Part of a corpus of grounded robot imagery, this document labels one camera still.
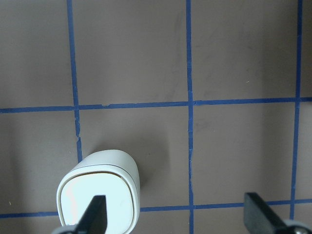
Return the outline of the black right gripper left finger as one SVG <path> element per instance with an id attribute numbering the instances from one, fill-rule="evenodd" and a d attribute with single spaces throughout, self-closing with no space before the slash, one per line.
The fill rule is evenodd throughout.
<path id="1" fill-rule="evenodd" d="M 107 225 L 106 196 L 96 195 L 92 198 L 73 233 L 105 234 Z"/>

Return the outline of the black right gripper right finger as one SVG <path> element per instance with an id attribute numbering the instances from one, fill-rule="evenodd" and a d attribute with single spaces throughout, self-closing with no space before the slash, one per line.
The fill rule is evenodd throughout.
<path id="1" fill-rule="evenodd" d="M 310 234 L 312 229 L 295 220 L 281 219 L 257 194 L 244 194 L 244 225 L 250 234 Z"/>

